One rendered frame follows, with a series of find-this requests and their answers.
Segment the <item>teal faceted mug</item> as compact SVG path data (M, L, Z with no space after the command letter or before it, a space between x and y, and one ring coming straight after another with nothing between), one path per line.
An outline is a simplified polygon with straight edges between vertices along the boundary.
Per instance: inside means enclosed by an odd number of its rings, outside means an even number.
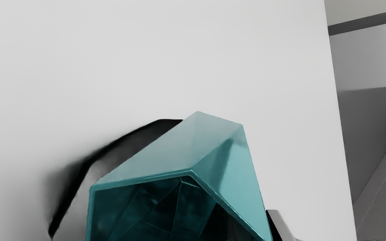
M85 241L273 241L243 126L197 111L100 178Z

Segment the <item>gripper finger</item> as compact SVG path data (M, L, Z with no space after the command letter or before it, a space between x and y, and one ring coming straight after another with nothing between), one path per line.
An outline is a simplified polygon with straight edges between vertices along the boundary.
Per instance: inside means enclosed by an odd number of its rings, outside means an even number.
M273 241L296 241L278 210L266 210Z

